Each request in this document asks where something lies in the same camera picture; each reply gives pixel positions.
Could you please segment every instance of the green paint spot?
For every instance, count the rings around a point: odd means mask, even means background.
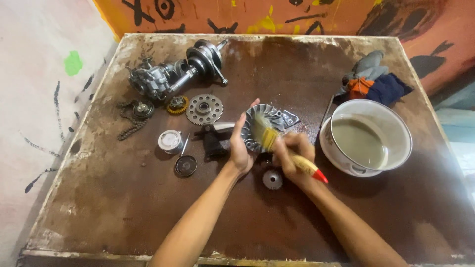
[[[79,58],[77,51],[70,51],[69,56],[64,60],[64,69],[69,76],[74,76],[83,68],[83,62]]]

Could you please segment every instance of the paintbrush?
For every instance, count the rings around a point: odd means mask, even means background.
[[[274,141],[280,135],[280,132],[272,127],[270,121],[263,114],[255,114],[251,132],[254,140],[270,152]],[[313,162],[292,150],[289,150],[289,153],[290,158],[300,170],[321,182],[328,183],[328,180]]]

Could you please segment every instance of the wooden table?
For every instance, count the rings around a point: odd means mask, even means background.
[[[204,161],[202,141],[187,154],[198,169],[187,179],[173,171],[177,155],[157,147],[160,133],[199,126],[157,109],[129,139],[130,123],[117,102],[137,98],[125,66],[152,56],[185,57],[197,39],[230,42],[221,51],[227,87],[198,85],[191,98],[214,94],[224,105],[220,121],[235,121],[257,97],[300,116],[295,131],[317,140],[322,115],[344,73],[380,49],[389,66],[414,87],[394,106],[414,147],[400,168],[370,179],[333,167],[316,144],[316,163],[329,187],[411,264],[475,263],[475,215],[463,176],[434,110],[397,38],[260,35],[127,34],[94,96],[28,239],[24,254],[148,260],[186,209],[210,185],[226,159]],[[315,206],[294,185],[269,191],[259,167],[231,192],[199,263],[340,266],[348,262]]]

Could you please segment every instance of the timing chain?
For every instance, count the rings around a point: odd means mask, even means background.
[[[131,101],[127,101],[127,102],[120,102],[120,103],[117,103],[117,108],[120,108],[121,109],[121,112],[120,112],[120,116],[122,118],[126,118],[128,119],[129,121],[132,122],[132,126],[130,126],[129,128],[123,130],[118,136],[117,136],[117,140],[119,141],[123,141],[127,138],[129,138],[129,136],[135,132],[137,132],[138,130],[142,129],[146,124],[147,124],[147,121],[148,121],[148,118],[145,119],[144,121],[137,121],[135,120],[131,115],[127,115],[125,112],[127,111],[127,108],[128,107],[132,107],[133,109],[133,106],[138,102],[138,100],[131,100]]]

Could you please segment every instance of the cleaning liquid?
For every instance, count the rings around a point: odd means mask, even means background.
[[[340,149],[363,167],[378,169],[387,149],[378,135],[366,124],[348,118],[332,122],[332,132]]]

